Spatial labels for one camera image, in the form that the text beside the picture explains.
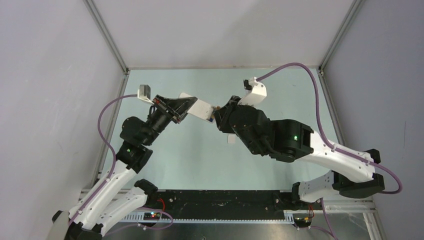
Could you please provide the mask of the white battery cover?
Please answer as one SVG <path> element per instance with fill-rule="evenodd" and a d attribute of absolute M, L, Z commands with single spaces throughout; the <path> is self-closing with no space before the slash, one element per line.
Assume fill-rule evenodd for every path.
<path fill-rule="evenodd" d="M 236 135 L 235 134 L 228 134 L 227 135 L 227 143 L 228 144 L 234 144 L 236 142 Z"/>

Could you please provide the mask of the white remote control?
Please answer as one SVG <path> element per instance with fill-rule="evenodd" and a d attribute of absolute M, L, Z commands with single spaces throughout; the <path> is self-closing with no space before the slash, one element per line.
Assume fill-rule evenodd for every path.
<path fill-rule="evenodd" d="M 197 99 L 197 102 L 189 109 L 186 117 L 191 115 L 208 123 L 213 123 L 215 120 L 213 117 L 213 111 L 214 106 L 201 99 Z"/>

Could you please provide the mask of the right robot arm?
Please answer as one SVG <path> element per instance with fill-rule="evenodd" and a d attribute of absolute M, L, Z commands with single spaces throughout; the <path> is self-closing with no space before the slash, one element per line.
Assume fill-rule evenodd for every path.
<path fill-rule="evenodd" d="M 385 190 L 384 177 L 373 163 L 380 163 L 376 149 L 365 152 L 334 148 L 310 126 L 293 119 L 271 120 L 253 106 L 239 105 L 232 96 L 213 113 L 217 129 L 236 135 L 253 155 L 269 156 L 284 163 L 304 161 L 327 168 L 324 175 L 292 186 L 291 204 L 304 209 L 328 196 L 363 199 Z"/>

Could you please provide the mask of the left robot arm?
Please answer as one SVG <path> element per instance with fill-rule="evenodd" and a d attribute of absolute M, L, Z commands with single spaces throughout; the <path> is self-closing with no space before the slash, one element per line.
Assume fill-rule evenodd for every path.
<path fill-rule="evenodd" d="M 135 182 L 122 197 L 114 200 L 122 187 L 132 180 L 147 164 L 153 151 L 148 147 L 165 128 L 174 122 L 179 124 L 197 103 L 198 98 L 185 96 L 167 98 L 149 94 L 128 94 L 113 102 L 126 98 L 137 98 L 150 106 L 147 120 L 127 118 L 122 125 L 123 140 L 118 151 L 106 141 L 112 153 L 112 164 L 88 194 L 68 211 L 59 210 L 52 221 L 63 221 L 63 228 L 53 226 L 49 240 L 101 240 L 117 223 L 134 210 L 153 208 L 158 202 L 158 188 L 146 179 Z"/>

